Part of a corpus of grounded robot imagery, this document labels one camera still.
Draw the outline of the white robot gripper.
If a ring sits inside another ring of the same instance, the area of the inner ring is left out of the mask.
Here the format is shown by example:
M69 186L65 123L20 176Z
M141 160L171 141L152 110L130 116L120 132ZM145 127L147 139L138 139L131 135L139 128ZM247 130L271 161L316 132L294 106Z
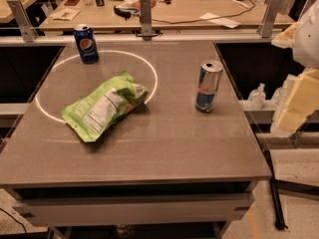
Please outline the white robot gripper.
M271 41L275 47L293 47L293 58L307 67L295 80L277 126L295 132L319 109L319 0Z

